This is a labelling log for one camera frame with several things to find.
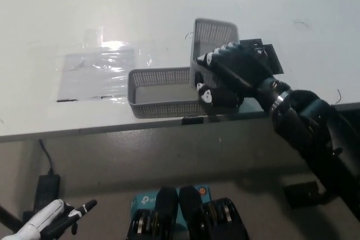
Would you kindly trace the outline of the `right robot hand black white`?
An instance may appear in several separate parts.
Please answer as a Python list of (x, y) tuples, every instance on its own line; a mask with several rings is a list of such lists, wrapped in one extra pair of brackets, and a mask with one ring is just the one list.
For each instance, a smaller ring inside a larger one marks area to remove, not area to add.
[(196, 64), (222, 82), (211, 87), (204, 77), (195, 76), (199, 100), (213, 107), (239, 108), (246, 98), (254, 98), (265, 112), (275, 108), (290, 87), (273, 74), (239, 43), (229, 43), (196, 58)]

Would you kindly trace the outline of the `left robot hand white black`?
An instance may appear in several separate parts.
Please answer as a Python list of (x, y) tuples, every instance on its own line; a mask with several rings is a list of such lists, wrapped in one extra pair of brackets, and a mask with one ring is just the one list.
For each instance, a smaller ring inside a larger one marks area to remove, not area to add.
[(56, 199), (37, 212), (22, 228), (7, 239), (59, 239), (67, 229), (76, 233), (78, 221), (97, 205), (90, 200), (78, 208)]

